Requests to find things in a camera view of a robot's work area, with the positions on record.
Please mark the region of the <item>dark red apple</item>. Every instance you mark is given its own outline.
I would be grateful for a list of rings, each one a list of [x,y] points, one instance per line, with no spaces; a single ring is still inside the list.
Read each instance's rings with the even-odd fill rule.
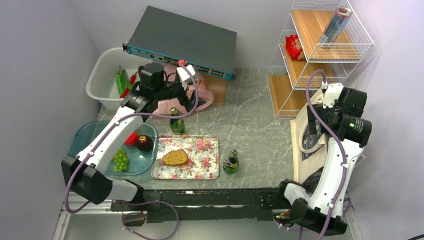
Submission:
[[[142,152],[149,152],[153,149],[153,140],[148,135],[139,135],[135,140],[135,147]]]

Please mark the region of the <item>brown bread slice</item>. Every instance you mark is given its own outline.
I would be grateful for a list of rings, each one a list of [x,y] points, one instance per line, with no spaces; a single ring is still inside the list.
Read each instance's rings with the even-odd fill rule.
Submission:
[[[182,150],[171,150],[162,157],[162,162],[165,166],[179,167],[188,164],[189,158],[187,153]]]

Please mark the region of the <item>red pepper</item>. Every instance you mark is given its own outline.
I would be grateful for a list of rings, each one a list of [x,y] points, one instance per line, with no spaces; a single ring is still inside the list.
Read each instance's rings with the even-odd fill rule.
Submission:
[[[134,85],[135,81],[137,79],[136,74],[133,74],[129,80],[129,83],[131,84],[131,86]],[[124,98],[128,93],[130,92],[130,89],[128,87],[125,88],[125,90],[123,91],[123,93],[120,95],[120,98]]]

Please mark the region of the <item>green pepper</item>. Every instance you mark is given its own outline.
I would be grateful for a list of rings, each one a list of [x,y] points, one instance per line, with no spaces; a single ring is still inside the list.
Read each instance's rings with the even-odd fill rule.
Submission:
[[[117,71],[116,76],[115,76],[115,82],[116,82],[118,93],[121,96],[124,93],[125,85],[124,85],[123,80],[122,80],[121,67],[120,66],[119,66],[118,71]]]

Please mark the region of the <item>green cucumber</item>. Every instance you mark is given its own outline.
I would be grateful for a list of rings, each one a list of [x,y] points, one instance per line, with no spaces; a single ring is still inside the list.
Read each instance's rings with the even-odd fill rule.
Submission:
[[[125,88],[131,90],[133,85],[130,83],[130,78],[128,77],[128,73],[125,69],[121,70],[120,76]]]

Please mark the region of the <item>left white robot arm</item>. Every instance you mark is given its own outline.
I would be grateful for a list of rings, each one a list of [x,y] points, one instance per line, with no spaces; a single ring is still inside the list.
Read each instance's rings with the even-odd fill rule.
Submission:
[[[140,81],[120,104],[115,116],[102,132],[76,157],[67,155],[61,162],[66,183],[64,206],[69,213],[77,213],[69,205],[69,193],[74,192],[98,205],[105,200],[123,202],[129,209],[137,210],[144,203],[144,189],[130,180],[116,180],[105,176],[115,153],[163,100],[177,99],[187,111],[194,113],[199,103],[198,77],[194,67],[180,60],[173,82],[166,82],[165,70],[159,63],[148,63],[139,70]]]

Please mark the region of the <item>red tomato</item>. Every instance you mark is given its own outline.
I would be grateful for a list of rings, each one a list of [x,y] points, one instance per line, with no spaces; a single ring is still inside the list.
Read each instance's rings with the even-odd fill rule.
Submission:
[[[132,147],[132,146],[134,146],[136,144],[138,138],[139,138],[139,134],[136,131],[134,131],[124,141],[124,145],[126,145],[128,147]]]

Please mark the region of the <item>purple eggplant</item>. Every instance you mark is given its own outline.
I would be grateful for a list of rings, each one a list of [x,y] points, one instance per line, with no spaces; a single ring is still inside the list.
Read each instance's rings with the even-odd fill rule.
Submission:
[[[144,69],[145,69],[144,66],[140,66],[138,68],[138,77],[139,77],[140,80],[142,80],[142,78],[143,78],[143,71],[144,71]]]

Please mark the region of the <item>beige canvas tote bag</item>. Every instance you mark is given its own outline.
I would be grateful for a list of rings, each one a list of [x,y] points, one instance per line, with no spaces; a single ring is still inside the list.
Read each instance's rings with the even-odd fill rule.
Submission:
[[[326,162],[329,137],[321,133],[311,135],[308,128],[308,104],[305,104],[295,119],[290,120],[293,180],[300,183],[308,193],[315,191]]]

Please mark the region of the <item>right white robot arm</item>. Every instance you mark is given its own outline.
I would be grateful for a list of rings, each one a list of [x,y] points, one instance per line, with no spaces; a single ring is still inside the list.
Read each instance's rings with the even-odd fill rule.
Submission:
[[[276,203],[290,209],[282,224],[321,237],[346,232],[343,205],[353,169],[368,143],[372,123],[362,118],[367,94],[340,83],[317,92],[290,121],[294,179],[284,180]]]

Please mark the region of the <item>green grape bunch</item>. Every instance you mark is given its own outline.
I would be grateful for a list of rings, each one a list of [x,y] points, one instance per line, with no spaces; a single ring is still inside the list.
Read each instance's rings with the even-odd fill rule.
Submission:
[[[127,152],[120,148],[112,158],[114,172],[127,172],[129,168],[129,157]]]

